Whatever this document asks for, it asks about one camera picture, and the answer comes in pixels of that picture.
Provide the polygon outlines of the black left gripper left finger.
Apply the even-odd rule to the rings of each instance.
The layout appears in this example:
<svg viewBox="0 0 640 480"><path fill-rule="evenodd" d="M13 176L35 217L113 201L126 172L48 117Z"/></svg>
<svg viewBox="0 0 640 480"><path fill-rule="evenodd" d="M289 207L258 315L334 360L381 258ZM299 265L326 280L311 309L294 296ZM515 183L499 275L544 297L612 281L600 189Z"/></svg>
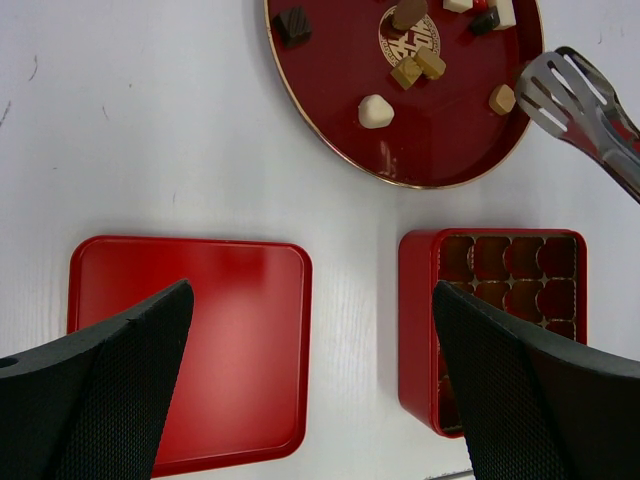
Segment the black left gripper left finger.
<svg viewBox="0 0 640 480"><path fill-rule="evenodd" d="M4 479L148 479L194 308L179 281L1 360Z"/></svg>

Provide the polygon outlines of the white block chocolate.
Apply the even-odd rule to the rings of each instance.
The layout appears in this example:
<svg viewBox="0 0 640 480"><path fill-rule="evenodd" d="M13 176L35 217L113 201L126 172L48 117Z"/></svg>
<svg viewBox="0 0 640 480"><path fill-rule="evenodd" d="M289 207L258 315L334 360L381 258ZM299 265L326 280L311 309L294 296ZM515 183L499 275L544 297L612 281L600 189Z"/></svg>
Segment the white block chocolate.
<svg viewBox="0 0 640 480"><path fill-rule="evenodd" d="M488 0L487 3L490 8L495 8L498 14L496 30L506 30L517 24L512 0Z"/></svg>

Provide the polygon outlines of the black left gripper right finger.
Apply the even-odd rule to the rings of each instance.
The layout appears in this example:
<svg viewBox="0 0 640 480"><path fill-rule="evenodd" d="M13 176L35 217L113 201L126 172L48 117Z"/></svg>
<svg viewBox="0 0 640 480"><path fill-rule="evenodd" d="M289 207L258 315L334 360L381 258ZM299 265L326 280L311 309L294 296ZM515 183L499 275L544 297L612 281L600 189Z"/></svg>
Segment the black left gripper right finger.
<svg viewBox="0 0 640 480"><path fill-rule="evenodd" d="M638 478L637 361L445 281L432 309L475 478Z"/></svg>

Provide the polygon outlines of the metal serving tongs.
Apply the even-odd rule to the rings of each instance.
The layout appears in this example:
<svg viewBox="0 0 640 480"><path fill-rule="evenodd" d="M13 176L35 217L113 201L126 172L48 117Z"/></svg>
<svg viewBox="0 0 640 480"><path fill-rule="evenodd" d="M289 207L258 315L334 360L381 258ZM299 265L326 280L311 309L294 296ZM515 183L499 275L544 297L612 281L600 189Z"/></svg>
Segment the metal serving tongs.
<svg viewBox="0 0 640 480"><path fill-rule="evenodd" d="M540 54L518 77L515 97L540 128L589 156L639 199L639 128L586 57L568 46Z"/></svg>

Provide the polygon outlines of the tan cube chocolate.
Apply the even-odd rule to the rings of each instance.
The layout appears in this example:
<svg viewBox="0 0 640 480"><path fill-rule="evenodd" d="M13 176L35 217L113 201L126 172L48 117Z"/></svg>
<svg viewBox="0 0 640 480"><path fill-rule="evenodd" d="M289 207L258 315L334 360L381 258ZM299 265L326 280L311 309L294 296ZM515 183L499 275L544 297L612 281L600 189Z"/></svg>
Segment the tan cube chocolate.
<svg viewBox="0 0 640 480"><path fill-rule="evenodd" d="M489 98L490 108L498 115L509 114L516 103L514 91L507 85L498 85Z"/></svg>

